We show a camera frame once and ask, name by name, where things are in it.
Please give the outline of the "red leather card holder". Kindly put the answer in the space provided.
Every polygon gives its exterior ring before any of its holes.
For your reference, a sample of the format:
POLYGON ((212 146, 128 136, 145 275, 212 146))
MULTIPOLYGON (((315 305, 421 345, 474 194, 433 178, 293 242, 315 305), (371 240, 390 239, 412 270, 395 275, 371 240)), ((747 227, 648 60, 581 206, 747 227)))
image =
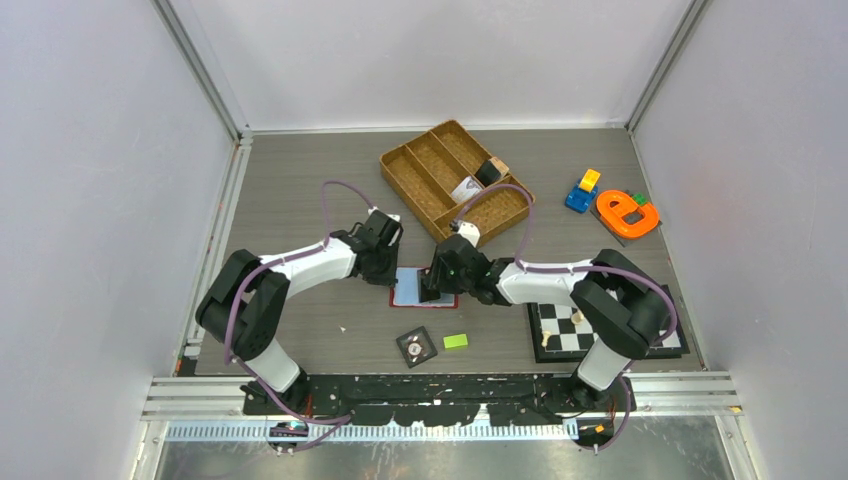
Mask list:
POLYGON ((389 306, 394 308, 455 309, 456 294, 441 293, 424 286, 425 268, 398 267, 396 283, 389 292, 389 306))

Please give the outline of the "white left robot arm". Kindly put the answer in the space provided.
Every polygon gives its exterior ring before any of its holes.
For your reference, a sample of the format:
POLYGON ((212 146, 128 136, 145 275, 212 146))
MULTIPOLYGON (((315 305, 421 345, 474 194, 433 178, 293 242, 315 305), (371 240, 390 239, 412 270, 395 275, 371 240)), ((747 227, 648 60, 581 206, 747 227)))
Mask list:
POLYGON ((287 300, 327 282, 359 277, 392 287, 403 226, 400 217, 373 208, 363 223, 337 230, 312 246, 257 256, 230 255, 195 310, 195 322, 269 387, 280 412, 298 412, 307 398, 306 373, 276 340, 287 300))

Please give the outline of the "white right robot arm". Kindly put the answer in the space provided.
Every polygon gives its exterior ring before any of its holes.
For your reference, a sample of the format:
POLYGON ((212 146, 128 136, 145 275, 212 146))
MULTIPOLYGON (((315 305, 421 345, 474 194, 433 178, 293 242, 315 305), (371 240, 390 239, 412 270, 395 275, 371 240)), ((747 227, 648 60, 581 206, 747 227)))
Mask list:
POLYGON ((581 410, 605 403, 623 372, 678 324, 666 287, 613 249, 577 263, 530 263, 489 259, 455 234, 437 245, 417 283, 421 300, 467 294, 484 305, 555 304, 578 310, 598 336, 566 387, 567 398, 581 410))

